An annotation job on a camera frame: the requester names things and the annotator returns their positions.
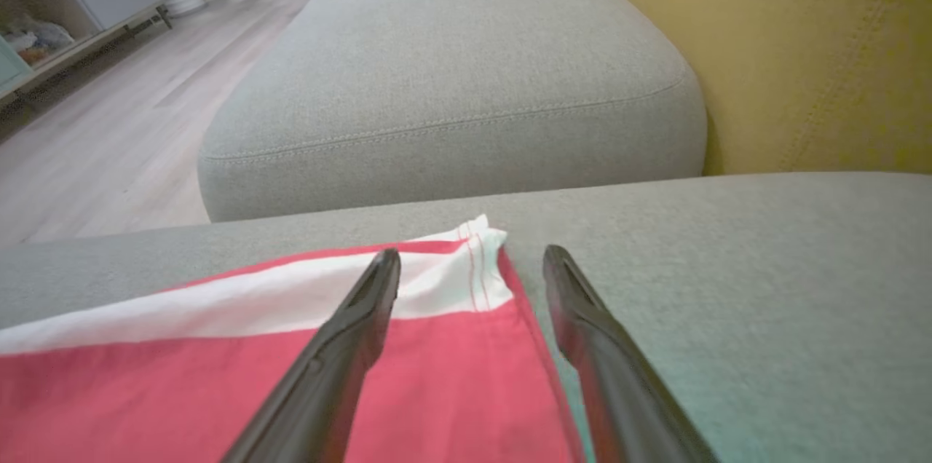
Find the cushion seam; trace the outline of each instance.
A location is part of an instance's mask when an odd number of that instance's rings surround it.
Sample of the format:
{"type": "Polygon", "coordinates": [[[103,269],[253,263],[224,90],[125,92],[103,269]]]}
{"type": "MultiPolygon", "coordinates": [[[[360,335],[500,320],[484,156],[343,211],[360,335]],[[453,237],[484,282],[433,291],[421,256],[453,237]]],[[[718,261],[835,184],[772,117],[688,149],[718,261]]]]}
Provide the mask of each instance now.
{"type": "Polygon", "coordinates": [[[682,72],[680,72],[679,79],[677,79],[673,84],[667,85],[666,87],[650,92],[649,94],[639,95],[636,98],[623,98],[623,99],[608,99],[593,101],[589,103],[570,103],[570,104],[548,104],[543,105],[542,107],[532,109],[531,111],[522,111],[522,109],[513,109],[513,111],[500,111],[496,114],[482,115],[482,116],[473,116],[473,117],[464,117],[459,119],[442,119],[435,122],[430,122],[429,124],[410,124],[406,127],[394,127],[387,128],[384,130],[375,130],[370,132],[356,132],[355,134],[350,135],[340,135],[335,138],[326,138],[319,139],[318,141],[310,141],[304,143],[295,143],[292,145],[284,145],[280,147],[274,147],[262,151],[253,151],[253,152],[243,152],[242,154],[216,154],[210,155],[207,152],[201,151],[200,158],[207,161],[216,161],[223,162],[229,160],[230,162],[252,162],[260,160],[269,160],[276,157],[282,157],[283,155],[297,155],[297,154],[310,154],[313,151],[326,151],[329,149],[344,148],[347,146],[354,146],[357,144],[366,144],[370,142],[379,142],[379,141],[391,141],[396,138],[408,138],[413,137],[413,135],[421,134],[430,134],[431,132],[443,132],[456,129],[458,127],[482,127],[485,124],[498,124],[498,122],[509,122],[509,121],[522,121],[527,118],[533,117],[555,117],[559,115],[568,114],[569,111],[573,109],[580,108],[597,108],[603,109],[612,105],[623,104],[623,103],[632,103],[640,101],[647,98],[652,98],[655,95],[663,94],[663,92],[668,92],[673,90],[673,88],[679,87],[680,84],[686,81],[686,75],[688,71],[685,63],[682,65],[682,72]],[[385,135],[385,137],[375,137],[371,138],[371,135],[385,135]]]}

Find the folded cloth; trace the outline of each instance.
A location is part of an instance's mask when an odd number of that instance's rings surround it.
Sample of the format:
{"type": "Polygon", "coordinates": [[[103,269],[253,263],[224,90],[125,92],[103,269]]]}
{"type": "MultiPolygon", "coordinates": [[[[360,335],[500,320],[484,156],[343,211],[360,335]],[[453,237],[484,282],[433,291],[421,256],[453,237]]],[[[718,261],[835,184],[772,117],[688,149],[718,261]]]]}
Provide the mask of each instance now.
{"type": "MultiPolygon", "coordinates": [[[[390,244],[398,299],[347,461],[582,459],[505,238],[483,216],[390,244]]],[[[0,461],[219,460],[385,247],[278,258],[0,331],[0,461]]]]}

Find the yellow sofa backrest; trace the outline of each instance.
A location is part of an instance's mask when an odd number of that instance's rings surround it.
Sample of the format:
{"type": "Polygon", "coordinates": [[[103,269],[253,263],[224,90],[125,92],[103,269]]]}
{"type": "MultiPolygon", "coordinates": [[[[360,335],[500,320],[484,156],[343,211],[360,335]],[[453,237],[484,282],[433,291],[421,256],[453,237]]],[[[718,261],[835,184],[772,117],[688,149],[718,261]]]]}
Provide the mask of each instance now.
{"type": "Polygon", "coordinates": [[[932,173],[932,0],[629,0],[706,97],[706,173],[932,173]]]}

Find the floor plank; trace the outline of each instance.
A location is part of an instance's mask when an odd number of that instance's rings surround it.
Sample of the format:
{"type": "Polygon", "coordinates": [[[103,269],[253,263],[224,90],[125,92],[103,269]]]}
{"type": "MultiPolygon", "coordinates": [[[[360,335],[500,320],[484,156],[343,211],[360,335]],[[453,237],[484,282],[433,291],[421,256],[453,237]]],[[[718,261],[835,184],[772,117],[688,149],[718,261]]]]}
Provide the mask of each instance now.
{"type": "Polygon", "coordinates": [[[204,131],[307,1],[209,0],[7,107],[32,122],[0,144],[0,247],[208,222],[204,131]]]}

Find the gray sofa cushion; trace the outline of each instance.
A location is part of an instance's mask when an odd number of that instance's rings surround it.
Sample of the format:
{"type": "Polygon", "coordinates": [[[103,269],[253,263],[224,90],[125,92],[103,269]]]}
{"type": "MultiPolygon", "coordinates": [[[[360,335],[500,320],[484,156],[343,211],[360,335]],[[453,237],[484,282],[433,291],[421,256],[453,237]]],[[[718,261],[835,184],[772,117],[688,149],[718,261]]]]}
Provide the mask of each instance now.
{"type": "Polygon", "coordinates": [[[311,0],[220,109],[212,221],[699,175],[695,75],[625,0],[311,0]]]}
{"type": "MultiPolygon", "coordinates": [[[[722,461],[922,461],[932,452],[930,198],[925,175],[736,175],[21,245],[0,253],[0,326],[485,212],[509,231],[550,345],[540,259],[559,243],[722,461]]],[[[573,371],[557,365],[585,424],[573,371]]]]}

